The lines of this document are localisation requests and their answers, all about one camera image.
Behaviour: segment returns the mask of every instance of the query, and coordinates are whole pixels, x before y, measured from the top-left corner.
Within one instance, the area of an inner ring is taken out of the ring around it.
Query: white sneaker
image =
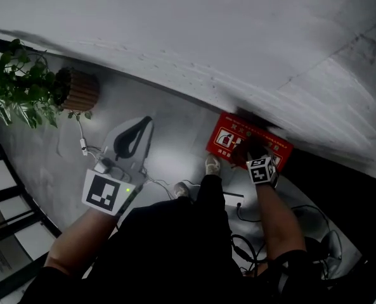
[[[215,155],[208,155],[205,161],[207,175],[220,174],[220,161]]]
[[[178,197],[189,197],[189,188],[183,182],[179,182],[174,186],[174,196]]]

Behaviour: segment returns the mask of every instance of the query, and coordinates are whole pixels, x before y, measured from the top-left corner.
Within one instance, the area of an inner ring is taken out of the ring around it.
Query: plant pot
[[[65,91],[58,102],[63,109],[88,111],[98,102],[100,87],[94,75],[73,68],[62,68],[56,74],[56,78]]]

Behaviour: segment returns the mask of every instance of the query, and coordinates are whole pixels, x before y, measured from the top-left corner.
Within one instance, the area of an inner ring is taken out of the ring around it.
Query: white marker cube
[[[276,169],[270,156],[247,161],[247,168],[253,184],[271,182],[276,178]]]

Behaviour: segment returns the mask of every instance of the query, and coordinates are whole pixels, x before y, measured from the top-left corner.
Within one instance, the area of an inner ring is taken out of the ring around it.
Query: gray floor
[[[49,57],[53,71],[62,66],[74,66],[97,75],[101,84],[101,96],[93,109],[93,118],[81,120],[87,143],[100,146],[106,134],[118,124],[134,117],[149,115],[154,119],[150,154],[145,167],[153,179],[164,179],[172,191],[174,183],[188,179],[199,184],[204,176],[204,159],[207,141],[219,117],[219,111],[178,96],[167,89],[159,89],[97,66],[74,63],[64,58]],[[4,146],[13,166],[26,185],[29,193],[51,220],[64,230],[87,207],[81,203],[81,194],[87,168],[94,163],[92,156],[83,156],[79,139],[79,127],[74,119],[62,114],[58,129],[43,125],[36,130],[15,120],[10,127],[0,121],[0,142]],[[257,219],[257,198],[250,184],[247,172],[238,168],[232,170],[223,163],[223,187],[225,191],[243,194],[250,210],[242,215],[250,220]],[[195,195],[198,187],[192,187]],[[290,206],[311,204],[310,200],[284,177],[280,177],[278,192]],[[147,206],[167,200],[167,193],[156,184],[147,184],[136,197],[131,208]],[[263,243],[260,224],[242,222],[237,219],[235,208],[226,207],[233,233],[248,238],[258,249]],[[321,239],[327,232],[319,213],[305,211],[301,217],[305,235]],[[341,234],[344,258],[332,276],[347,272],[360,253]],[[235,257],[244,267],[249,264]]]

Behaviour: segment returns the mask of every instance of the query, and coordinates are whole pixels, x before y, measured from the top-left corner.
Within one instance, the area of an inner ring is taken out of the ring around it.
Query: power plug
[[[82,154],[87,156],[88,155],[88,147],[86,146],[86,140],[81,139],[80,142],[81,142]]]

